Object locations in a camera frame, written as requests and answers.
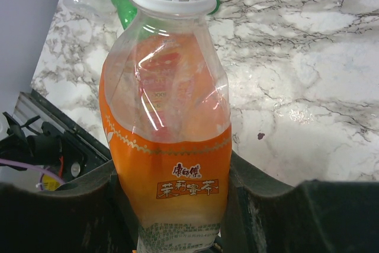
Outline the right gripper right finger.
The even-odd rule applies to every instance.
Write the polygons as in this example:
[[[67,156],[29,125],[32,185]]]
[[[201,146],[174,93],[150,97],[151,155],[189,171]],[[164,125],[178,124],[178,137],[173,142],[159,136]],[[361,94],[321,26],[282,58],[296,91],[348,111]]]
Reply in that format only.
[[[378,183],[272,178],[233,153],[224,252],[377,252]]]

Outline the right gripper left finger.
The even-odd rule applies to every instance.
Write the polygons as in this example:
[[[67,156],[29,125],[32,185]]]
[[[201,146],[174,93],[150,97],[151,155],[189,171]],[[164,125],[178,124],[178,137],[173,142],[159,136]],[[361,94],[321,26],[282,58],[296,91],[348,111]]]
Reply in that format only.
[[[1,183],[1,252],[131,252],[137,229],[112,161],[55,191]]]

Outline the orange label tea bottle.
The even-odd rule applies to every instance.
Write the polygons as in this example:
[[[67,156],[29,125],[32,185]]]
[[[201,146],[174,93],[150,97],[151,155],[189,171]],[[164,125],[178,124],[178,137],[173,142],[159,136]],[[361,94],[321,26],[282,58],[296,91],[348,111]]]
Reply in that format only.
[[[131,3],[102,67],[102,125],[137,251],[198,252],[219,233],[232,154],[228,78],[205,20],[217,1]]]

